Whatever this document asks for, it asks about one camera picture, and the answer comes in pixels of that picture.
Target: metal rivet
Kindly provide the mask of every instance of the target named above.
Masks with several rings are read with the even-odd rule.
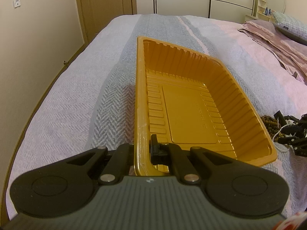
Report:
[[[100,176],[100,180],[102,180],[103,182],[112,182],[115,180],[115,176],[112,174],[104,174]]]
[[[199,176],[196,175],[196,174],[187,174],[184,176],[184,179],[187,181],[187,182],[196,182],[199,180]]]

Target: bed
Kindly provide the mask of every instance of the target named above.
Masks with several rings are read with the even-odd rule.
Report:
[[[307,113],[307,86],[283,69],[276,57],[244,33],[241,25],[195,16],[133,15],[115,18],[59,77],[33,117],[16,155],[12,181],[29,170],[85,150],[115,150],[133,141],[136,38],[168,41],[220,59],[257,112],[299,117]],[[290,187],[288,217],[307,207],[307,159],[276,144],[278,159],[263,168]]]

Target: wall outlet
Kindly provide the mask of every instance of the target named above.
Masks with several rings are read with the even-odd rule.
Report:
[[[20,5],[21,5],[20,0],[14,0],[13,1],[14,8],[20,7]]]

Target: checkered pillow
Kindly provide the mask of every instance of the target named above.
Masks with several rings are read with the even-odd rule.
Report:
[[[272,12],[276,23],[307,40],[307,25],[280,12]]]

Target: red object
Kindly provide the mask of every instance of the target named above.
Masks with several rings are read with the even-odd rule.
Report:
[[[272,230],[296,230],[307,219],[306,212],[299,212],[279,222]]]

